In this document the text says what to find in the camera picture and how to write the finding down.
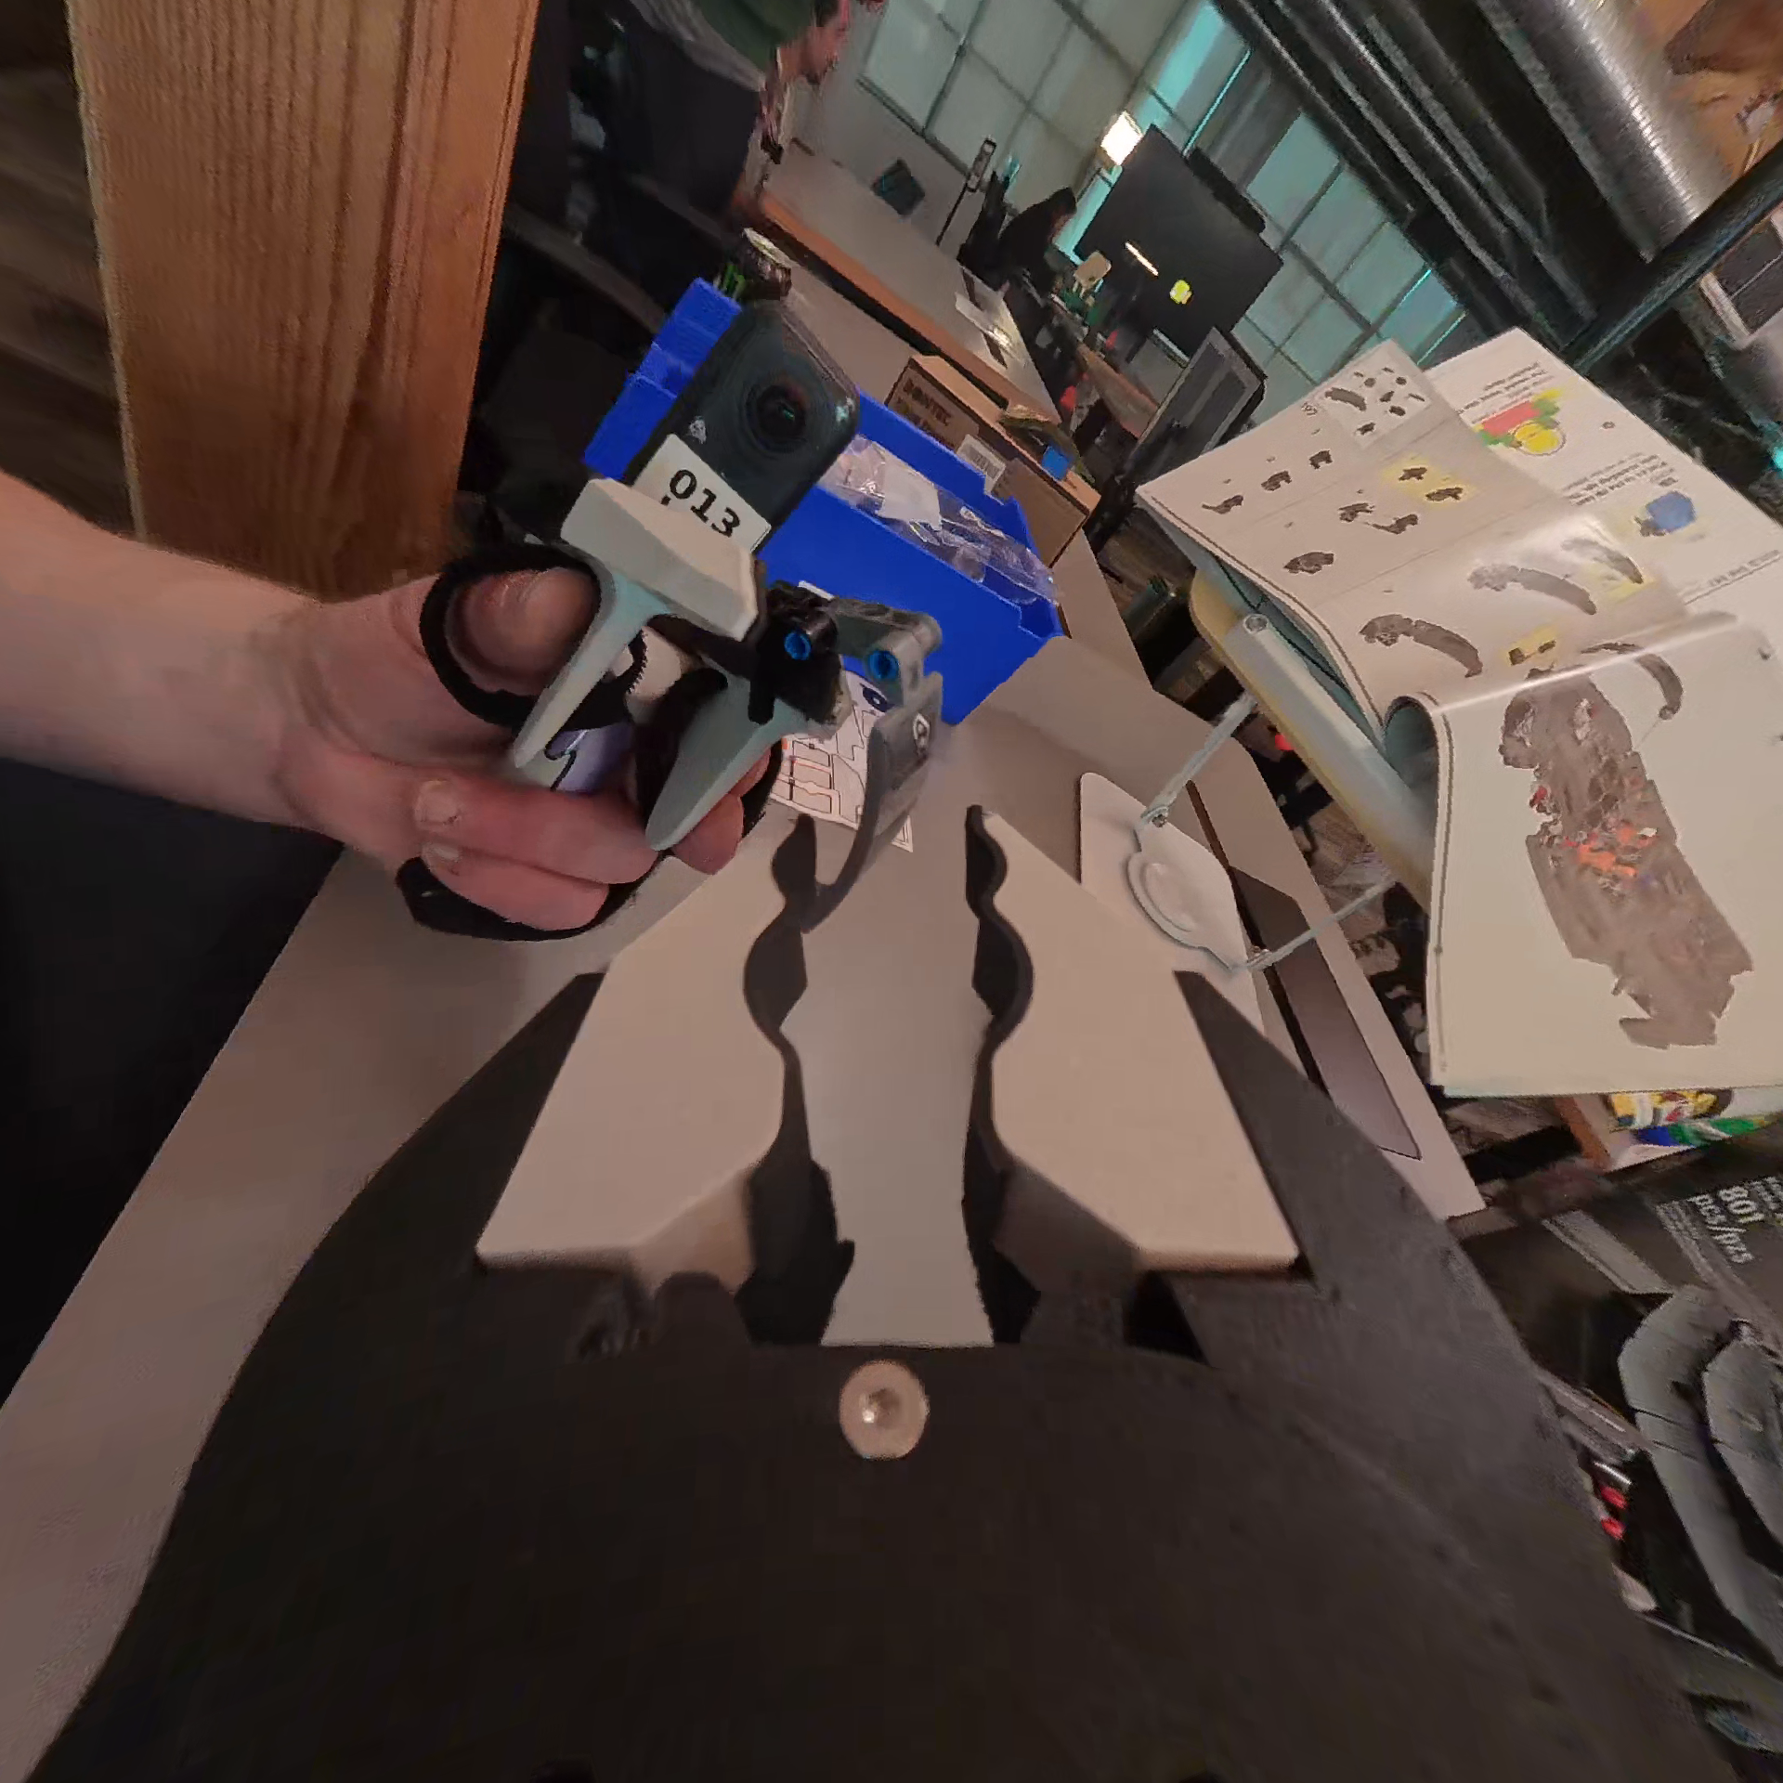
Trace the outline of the pale booklet stand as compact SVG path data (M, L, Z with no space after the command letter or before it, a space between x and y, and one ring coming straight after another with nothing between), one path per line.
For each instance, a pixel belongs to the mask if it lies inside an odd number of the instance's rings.
M1256 880L1242 874L1215 837L1202 792L1220 753L1263 712L1253 685L1223 704L1207 737L1166 782L1138 800L1094 772L1078 785L1078 879L1103 903L1131 912L1146 935L1172 952L1175 972L1204 976L1232 1002L1260 981L1312 954L1321 935L1352 915L1384 903L1399 879L1378 861L1351 897L1312 920L1291 900L1286 915L1263 924Z

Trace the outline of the grey ceiling ventilation duct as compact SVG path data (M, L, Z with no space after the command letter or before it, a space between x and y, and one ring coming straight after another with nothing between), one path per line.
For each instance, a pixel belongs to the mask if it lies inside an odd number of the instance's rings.
M1779 144L1779 2L1483 2L1641 257Z

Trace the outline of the black framed grey panel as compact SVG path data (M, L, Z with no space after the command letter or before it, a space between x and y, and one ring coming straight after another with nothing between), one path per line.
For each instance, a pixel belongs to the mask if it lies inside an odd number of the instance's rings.
M1256 360L1226 328L1210 327L1166 397L1145 415L1114 481L1140 486L1215 451L1250 424L1260 399Z

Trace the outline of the wooden-edged office desk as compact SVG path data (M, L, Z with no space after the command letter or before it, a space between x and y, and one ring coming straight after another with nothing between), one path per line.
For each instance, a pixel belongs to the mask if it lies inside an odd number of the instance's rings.
M907 343L946 358L1005 408L1059 419L1005 296L837 164L793 144L764 219Z

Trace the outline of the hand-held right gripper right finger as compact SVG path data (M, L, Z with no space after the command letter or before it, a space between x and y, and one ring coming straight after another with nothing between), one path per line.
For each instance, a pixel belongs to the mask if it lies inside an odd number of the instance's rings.
M1045 1307L1122 1325L1154 1277L1291 1277L1302 1243L1215 1037L1258 1039L1131 890L1101 897L1007 817L966 814L973 992L988 1027L966 1240L995 1339Z

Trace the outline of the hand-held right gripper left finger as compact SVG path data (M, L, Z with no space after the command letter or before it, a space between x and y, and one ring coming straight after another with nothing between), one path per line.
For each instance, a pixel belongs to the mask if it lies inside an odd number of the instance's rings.
M642 1296L714 1277L758 1339L825 1333L855 1247L788 1035L823 894L798 817L614 960L481 1228L483 1266L588 1265Z

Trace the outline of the toy car set box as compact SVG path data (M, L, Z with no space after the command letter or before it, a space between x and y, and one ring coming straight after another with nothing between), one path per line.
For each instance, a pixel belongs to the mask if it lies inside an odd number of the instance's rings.
M1780 1772L1779 1114L1603 1171L1542 1128L1466 1158L1462 1247L1518 1331L1635 1610L1730 1779Z

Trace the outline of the brown cardboard box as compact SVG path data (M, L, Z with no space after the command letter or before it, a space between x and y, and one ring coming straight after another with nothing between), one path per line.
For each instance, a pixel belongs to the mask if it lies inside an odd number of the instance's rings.
M1014 500L1049 567L1099 508L1070 434L1027 411L1011 415L940 356L912 355L886 406L973 464L988 495Z

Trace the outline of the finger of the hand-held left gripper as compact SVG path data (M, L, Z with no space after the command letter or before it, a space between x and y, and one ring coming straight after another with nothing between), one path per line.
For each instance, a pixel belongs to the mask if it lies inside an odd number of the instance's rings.
M585 484L572 508L572 546L597 582L590 629L572 654L572 709L633 665L649 620L741 641L763 612L747 546L624 481Z

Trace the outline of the blue plastic bin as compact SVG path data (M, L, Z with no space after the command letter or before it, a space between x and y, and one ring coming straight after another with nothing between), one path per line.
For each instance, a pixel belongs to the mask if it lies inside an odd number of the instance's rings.
M741 305L709 279L684 289L590 436L590 473L633 478L635 458L739 313ZM891 473L923 481L940 520L976 520L985 539L973 540L970 554L981 567L964 568L940 544L921 540L920 522L891 520L887 497L854 497L837 481L805 495L776 530L760 537L758 551L775 582L932 618L943 642L928 668L943 678L943 720L959 726L1064 635L1053 575L1018 504L994 497L966 458L891 408L864 394L854 444L879 451Z

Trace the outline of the black pole with toothed disc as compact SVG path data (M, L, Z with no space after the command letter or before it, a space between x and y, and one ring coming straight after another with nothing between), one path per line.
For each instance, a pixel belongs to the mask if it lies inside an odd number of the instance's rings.
M1703 282L1752 231L1771 221L1780 204L1780 144L1745 172L1664 251L1625 282L1595 321L1565 348L1565 360L1591 371L1639 340L1663 312Z

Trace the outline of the wooden support column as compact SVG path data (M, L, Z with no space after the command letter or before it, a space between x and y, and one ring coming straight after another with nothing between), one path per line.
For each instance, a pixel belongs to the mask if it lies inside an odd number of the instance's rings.
M67 16L137 534L313 595L439 567L536 5Z

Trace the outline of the white vent grille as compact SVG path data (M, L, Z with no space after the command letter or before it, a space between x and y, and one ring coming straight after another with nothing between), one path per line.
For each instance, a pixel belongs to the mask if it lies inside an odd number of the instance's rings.
M1700 295L1728 343L1747 346L1780 313L1780 217L1759 221L1707 269Z

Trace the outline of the building instruction booklet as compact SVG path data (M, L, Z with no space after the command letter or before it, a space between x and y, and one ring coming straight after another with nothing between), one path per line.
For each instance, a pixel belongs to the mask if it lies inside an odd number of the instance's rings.
M1779 522L1513 328L1142 484L1433 814L1453 1096L1780 1080Z

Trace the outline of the white sticker sheet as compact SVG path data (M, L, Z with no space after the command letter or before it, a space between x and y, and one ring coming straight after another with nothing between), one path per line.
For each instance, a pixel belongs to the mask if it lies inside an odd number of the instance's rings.
M782 742L770 803L797 814L827 821L849 831L862 826L869 777L869 744L887 711L879 691L847 675L851 711L830 735L797 733Z

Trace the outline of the black computer monitor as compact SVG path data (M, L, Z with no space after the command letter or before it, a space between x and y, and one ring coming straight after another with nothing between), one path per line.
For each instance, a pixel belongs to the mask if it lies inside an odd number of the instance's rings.
M1232 335L1282 255L1260 211L1200 148L1150 125L1086 219L1080 260L1103 257L1103 290L1124 343L1153 335L1191 356L1213 332Z

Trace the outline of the person's left hand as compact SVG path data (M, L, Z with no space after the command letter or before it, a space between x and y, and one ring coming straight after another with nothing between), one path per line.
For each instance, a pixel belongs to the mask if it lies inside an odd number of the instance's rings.
M394 871L421 861L444 890L497 919L550 933L594 925L614 894L659 864L633 782L594 794L524 785L507 740L462 711L421 638L425 585L307 606L284 642L296 717L279 788L319 834ZM577 570L512 570L470 585L448 631L466 675L499 694L536 695L594 613ZM721 871L751 826L749 797L772 788L772 758L679 840L676 858Z

